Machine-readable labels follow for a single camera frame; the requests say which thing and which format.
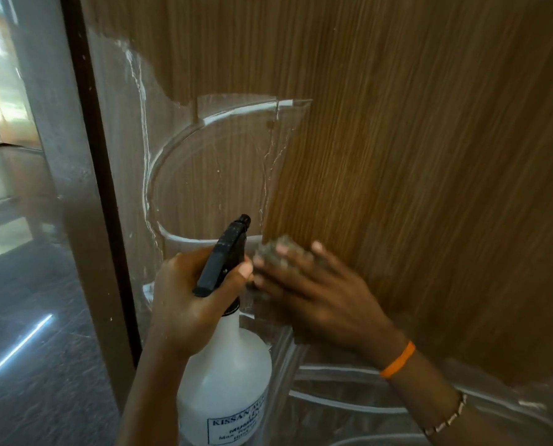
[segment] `floor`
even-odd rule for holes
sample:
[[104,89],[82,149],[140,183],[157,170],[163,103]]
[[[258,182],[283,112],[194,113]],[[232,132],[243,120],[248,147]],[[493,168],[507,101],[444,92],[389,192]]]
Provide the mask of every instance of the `floor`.
[[44,158],[0,149],[0,445],[111,445],[118,422]]

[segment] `wooden door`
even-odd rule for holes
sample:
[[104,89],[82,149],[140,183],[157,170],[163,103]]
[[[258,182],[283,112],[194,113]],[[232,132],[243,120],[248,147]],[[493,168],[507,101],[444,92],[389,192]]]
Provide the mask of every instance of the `wooden door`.
[[141,331],[163,255],[246,212],[322,240],[455,379],[553,378],[553,0],[82,4]]

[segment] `spray bottle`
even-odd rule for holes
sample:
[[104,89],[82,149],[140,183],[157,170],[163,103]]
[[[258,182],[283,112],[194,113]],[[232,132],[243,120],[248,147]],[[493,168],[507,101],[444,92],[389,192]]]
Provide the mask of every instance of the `spray bottle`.
[[[194,295],[206,297],[244,259],[251,219],[241,215],[213,248]],[[179,431],[195,446],[238,446],[260,425],[272,374],[270,352],[239,328],[239,297],[219,321],[210,342],[185,367],[177,404]]]

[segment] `spray nozzle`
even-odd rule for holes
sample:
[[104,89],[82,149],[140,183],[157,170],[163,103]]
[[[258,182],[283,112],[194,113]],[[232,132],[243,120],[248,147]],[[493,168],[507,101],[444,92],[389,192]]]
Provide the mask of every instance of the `spray nozzle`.
[[[247,214],[242,214],[229,224],[206,261],[198,279],[198,285],[194,288],[194,295],[209,296],[211,292],[221,286],[229,271],[244,260],[245,239],[247,238],[245,233],[250,224],[251,218]],[[239,297],[227,309],[225,315],[230,315],[237,308],[239,308]]]

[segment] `bottle label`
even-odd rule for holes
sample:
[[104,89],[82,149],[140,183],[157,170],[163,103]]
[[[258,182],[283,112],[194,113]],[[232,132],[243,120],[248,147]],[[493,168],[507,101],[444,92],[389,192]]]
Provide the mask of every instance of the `bottle label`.
[[266,392],[252,405],[224,418],[208,418],[208,444],[221,445],[254,433],[264,414]]

